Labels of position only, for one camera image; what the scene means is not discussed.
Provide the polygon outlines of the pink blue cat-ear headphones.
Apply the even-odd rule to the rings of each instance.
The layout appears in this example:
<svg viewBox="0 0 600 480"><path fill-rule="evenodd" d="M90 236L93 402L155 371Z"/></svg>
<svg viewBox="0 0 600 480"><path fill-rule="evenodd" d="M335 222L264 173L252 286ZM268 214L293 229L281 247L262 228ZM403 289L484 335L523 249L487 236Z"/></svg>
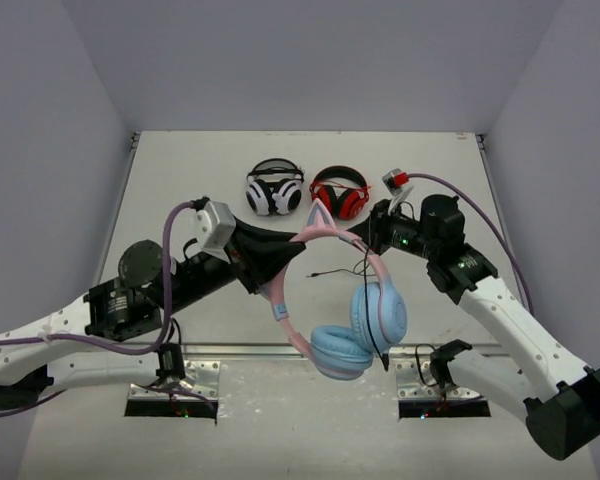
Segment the pink blue cat-ear headphones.
<svg viewBox="0 0 600 480"><path fill-rule="evenodd" d="M305 338L292 324L292 316L285 299L284 268L272 281L261 288L260 294L269 302L276 322L284 330L287 340L303 357L308 359L323 376L339 381L361 377L378 359L388 367L389 351L405 338L408 327L407 305L396 288L388 267L374 253L360 235L339 228L331 213L320 201L310 208L302 230L294 241L305 246L314 240L336 238L355 249L373 275L365 275L347 295L342 287L328 287L328 311L336 303L348 315L346 321L323 320L314 326Z"/></svg>

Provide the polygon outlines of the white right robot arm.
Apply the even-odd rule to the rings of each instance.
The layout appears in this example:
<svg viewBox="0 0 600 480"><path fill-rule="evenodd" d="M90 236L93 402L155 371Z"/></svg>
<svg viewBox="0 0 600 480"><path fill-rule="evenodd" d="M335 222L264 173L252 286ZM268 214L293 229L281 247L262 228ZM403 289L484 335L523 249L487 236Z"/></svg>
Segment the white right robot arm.
<svg viewBox="0 0 600 480"><path fill-rule="evenodd" d="M419 219L399 202L377 202L360 227L371 249L390 248L425 260L436 289L477 320L518 366L501 371L473 347L453 340L430 355L440 387L478 391L520 419L540 449L565 460L600 436L600 367L593 368L555 339L507 287L496 267L465 240L458 200L427 196Z"/></svg>

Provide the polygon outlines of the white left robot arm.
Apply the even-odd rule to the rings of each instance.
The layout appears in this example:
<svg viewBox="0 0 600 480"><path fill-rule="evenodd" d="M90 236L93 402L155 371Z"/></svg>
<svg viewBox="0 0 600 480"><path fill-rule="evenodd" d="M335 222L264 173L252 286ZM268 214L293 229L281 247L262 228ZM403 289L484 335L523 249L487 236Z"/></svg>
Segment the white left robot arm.
<svg viewBox="0 0 600 480"><path fill-rule="evenodd" d="M238 281L252 294L306 248L295 234L236 221L223 250L182 261L144 240L120 259L117 277L65 307L0 333L0 416L68 389L115 383L169 387L185 377L173 316Z"/></svg>

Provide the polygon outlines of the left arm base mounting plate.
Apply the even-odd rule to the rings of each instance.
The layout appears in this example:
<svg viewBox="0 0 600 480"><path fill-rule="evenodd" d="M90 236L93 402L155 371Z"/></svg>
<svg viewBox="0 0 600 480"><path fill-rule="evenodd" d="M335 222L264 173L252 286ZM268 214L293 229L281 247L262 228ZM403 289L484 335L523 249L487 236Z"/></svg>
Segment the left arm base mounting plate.
<svg viewBox="0 0 600 480"><path fill-rule="evenodd" d="M129 400L216 401L222 363L220 360L186 360L185 377L178 383L165 381L150 388L131 384Z"/></svg>

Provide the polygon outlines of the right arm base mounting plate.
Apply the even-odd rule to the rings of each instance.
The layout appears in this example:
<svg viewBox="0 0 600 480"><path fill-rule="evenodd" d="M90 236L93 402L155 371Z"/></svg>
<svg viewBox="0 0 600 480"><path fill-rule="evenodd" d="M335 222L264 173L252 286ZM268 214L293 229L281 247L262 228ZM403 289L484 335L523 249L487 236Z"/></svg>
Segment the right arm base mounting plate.
<svg viewBox="0 0 600 480"><path fill-rule="evenodd" d="M402 359L394 365L396 389L399 399L435 402L441 399L442 390L434 382L429 371L429 362L420 367L414 359ZM446 399L450 402L483 400L474 390L464 387L446 387Z"/></svg>

